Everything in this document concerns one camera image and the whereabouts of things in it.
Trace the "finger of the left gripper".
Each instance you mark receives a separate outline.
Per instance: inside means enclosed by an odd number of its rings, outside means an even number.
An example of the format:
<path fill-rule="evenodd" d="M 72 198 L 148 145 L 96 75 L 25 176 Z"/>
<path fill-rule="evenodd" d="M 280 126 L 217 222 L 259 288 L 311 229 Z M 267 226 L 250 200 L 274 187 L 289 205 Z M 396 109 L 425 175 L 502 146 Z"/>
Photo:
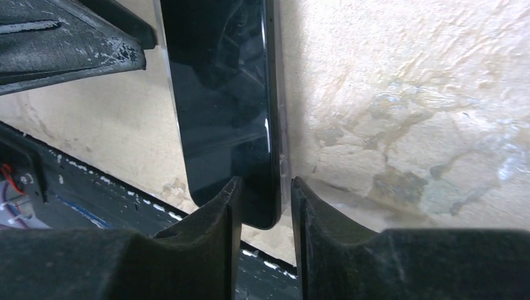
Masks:
<path fill-rule="evenodd" d="M 117 1 L 1 1 L 1 95 L 145 69 L 156 44 Z"/>

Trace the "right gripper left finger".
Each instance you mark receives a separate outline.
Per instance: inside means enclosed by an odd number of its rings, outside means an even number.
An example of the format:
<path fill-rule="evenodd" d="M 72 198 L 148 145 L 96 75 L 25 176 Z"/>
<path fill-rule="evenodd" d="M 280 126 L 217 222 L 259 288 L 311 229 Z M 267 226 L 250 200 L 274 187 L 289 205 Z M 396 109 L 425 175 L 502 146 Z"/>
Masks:
<path fill-rule="evenodd" d="M 128 229 L 1 231 L 2 299 L 233 299 L 243 183 L 152 237 Z"/>

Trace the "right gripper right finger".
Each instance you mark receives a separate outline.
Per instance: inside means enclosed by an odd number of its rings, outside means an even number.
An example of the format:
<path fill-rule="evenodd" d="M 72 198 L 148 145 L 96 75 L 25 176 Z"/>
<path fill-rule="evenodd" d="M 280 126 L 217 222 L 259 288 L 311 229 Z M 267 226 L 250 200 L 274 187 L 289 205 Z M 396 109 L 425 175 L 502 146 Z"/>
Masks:
<path fill-rule="evenodd" d="M 291 181 L 303 299 L 528 299 L 529 233 L 512 229 L 372 231 Z"/>

